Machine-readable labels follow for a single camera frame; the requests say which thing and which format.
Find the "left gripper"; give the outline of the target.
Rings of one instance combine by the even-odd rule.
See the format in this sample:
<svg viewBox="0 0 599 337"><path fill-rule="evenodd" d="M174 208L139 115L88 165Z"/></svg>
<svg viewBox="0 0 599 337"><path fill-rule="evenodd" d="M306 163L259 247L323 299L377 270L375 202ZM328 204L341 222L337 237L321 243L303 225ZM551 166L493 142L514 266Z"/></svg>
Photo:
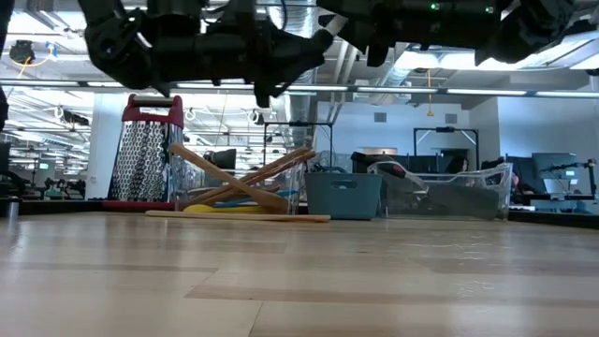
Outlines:
<svg viewBox="0 0 599 337"><path fill-rule="evenodd" d="M207 29L207 35L216 40L216 47L205 62L206 78L215 86L231 79L253 84L260 108L270 104L276 86L269 76L277 48L281 47L283 58L299 58L284 67L283 83L310 83L335 38L326 29L317 30L311 37L287 33L270 17L260 16L252 0L231 0L219 10L222 15Z"/></svg>

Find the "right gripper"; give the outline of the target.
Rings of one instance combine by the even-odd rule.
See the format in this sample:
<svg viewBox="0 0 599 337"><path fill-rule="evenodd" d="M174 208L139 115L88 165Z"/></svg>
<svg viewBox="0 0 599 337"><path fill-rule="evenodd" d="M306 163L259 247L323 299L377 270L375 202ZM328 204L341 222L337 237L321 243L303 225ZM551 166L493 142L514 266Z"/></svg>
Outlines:
<svg viewBox="0 0 599 337"><path fill-rule="evenodd" d="M367 66L379 67L387 59L389 42L376 32L374 1L317 0L328 14L318 23L361 52ZM499 9L490 0L386 1L392 35L401 42L464 49L483 47L499 28Z"/></svg>

